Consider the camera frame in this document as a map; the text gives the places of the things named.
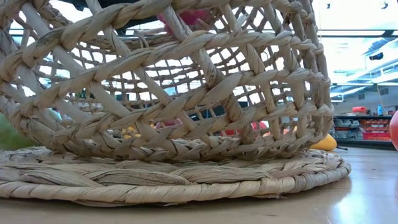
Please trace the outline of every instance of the shelf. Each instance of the shelf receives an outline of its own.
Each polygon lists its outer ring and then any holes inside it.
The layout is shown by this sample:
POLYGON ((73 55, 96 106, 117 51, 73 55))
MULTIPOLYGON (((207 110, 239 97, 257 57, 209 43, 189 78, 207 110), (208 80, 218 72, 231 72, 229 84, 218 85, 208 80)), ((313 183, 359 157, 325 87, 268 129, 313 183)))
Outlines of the shelf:
POLYGON ((392 116, 334 116, 333 119, 391 119, 392 116))
POLYGON ((391 141, 373 141, 373 140, 363 140, 363 139, 336 139, 336 142, 338 146, 363 147, 363 148, 395 151, 395 147, 391 141))
POLYGON ((351 130, 351 129, 357 129, 357 128, 359 128, 359 127, 340 127, 340 126, 336 127, 335 126, 335 131, 345 131, 345 130, 337 130, 337 129, 349 129, 349 130, 351 130))

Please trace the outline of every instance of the store shelf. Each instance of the store shelf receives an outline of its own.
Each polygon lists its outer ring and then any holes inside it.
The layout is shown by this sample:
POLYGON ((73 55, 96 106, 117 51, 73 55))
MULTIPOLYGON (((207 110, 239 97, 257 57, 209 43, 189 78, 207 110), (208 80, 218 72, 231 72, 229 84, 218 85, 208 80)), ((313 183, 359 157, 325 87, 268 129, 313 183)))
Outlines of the store shelf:
POLYGON ((362 147, 372 149, 383 149, 395 151, 395 147, 391 141, 373 141, 362 139, 336 139, 339 146, 362 147))
POLYGON ((334 116, 334 119, 391 119, 392 116, 334 116))

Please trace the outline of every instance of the floor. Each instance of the floor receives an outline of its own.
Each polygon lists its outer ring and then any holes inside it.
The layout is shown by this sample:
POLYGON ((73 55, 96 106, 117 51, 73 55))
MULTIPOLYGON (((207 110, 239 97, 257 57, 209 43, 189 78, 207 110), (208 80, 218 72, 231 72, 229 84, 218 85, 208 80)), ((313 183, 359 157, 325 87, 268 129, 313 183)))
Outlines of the floor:
POLYGON ((67 202, 0 199, 2 224, 63 223, 397 223, 398 152, 336 150, 349 177, 286 199, 242 198, 177 207, 91 208, 67 202))

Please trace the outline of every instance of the green object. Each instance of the green object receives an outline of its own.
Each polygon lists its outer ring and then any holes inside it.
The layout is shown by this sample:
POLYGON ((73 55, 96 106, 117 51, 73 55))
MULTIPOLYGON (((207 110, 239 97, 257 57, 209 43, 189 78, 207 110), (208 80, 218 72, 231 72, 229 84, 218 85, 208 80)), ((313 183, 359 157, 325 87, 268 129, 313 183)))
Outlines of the green object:
POLYGON ((35 141, 19 134, 4 114, 0 113, 0 150, 16 150, 36 145, 35 141))

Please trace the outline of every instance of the dark object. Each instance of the dark object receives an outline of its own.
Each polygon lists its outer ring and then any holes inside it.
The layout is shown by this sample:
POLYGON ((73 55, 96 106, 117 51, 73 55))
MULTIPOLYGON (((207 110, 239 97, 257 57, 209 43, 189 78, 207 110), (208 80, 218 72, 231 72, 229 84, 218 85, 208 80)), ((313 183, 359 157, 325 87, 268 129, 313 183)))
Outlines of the dark object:
MULTIPOLYGON (((127 100, 130 100, 130 94, 126 94, 127 100)), ((116 100, 117 101, 123 101, 123 94, 117 94, 116 95, 116 100)))
MULTIPOLYGON (((84 8, 88 8, 87 3, 85 0, 59 0, 59 1, 63 1, 63 2, 67 2, 70 3, 72 5, 74 5, 74 7, 79 10, 82 11, 84 10, 84 8)), ((102 8, 108 7, 108 6, 112 6, 114 4, 120 4, 120 3, 135 3, 138 2, 139 0, 98 0, 100 6, 102 8)), ((154 22, 157 21, 157 17, 156 16, 151 16, 145 19, 132 19, 130 20, 126 25, 124 25, 124 27, 117 29, 116 32, 118 33, 119 36, 125 36, 126 35, 126 30, 129 27, 133 27, 136 25, 141 25, 141 24, 145 24, 148 22, 154 22)))
POLYGON ((383 57, 384 57, 384 54, 383 54, 383 52, 381 52, 381 53, 378 53, 377 55, 369 56, 369 59, 370 60, 381 60, 381 59, 383 59, 383 57))
MULTIPOLYGON (((79 95, 78 97, 79 97, 79 98, 82 98, 82 99, 87 99, 87 96, 86 96, 86 89, 82 90, 82 91, 80 92, 80 95, 79 95)), ((90 93, 90 98, 95 99, 95 96, 94 96, 92 93, 90 93)))
POLYGON ((392 141, 375 141, 362 139, 336 139, 338 146, 362 147, 367 149, 381 149, 395 151, 392 141))
POLYGON ((348 148, 344 148, 344 147, 340 147, 340 146, 337 146, 336 148, 337 148, 337 149, 341 149, 341 150, 346 150, 346 151, 348 151, 348 148))
MULTIPOLYGON (((248 107, 248 106, 249 106, 249 103, 248 103, 248 102, 239 101, 238 103, 239 103, 239 105, 240 105, 242 108, 245 108, 245 107, 248 107)), ((223 106, 221 106, 221 105, 214 107, 214 108, 213 108, 213 112, 214 112, 214 114, 215 114, 216 116, 221 116, 221 115, 225 114, 225 110, 224 110, 223 106)), ((202 117, 205 118, 205 119, 207 119, 207 118, 212 118, 212 117, 213 117, 213 116, 211 115, 210 110, 203 110, 203 111, 201 111, 200 113, 201 113, 202 117)), ((197 114, 190 114, 190 117, 191 117, 191 119, 194 120, 194 121, 199 121, 199 120, 200 120, 200 118, 197 116, 197 114)))
POLYGON ((384 7, 382 7, 381 9, 387 9, 388 7, 388 3, 384 2, 384 7))

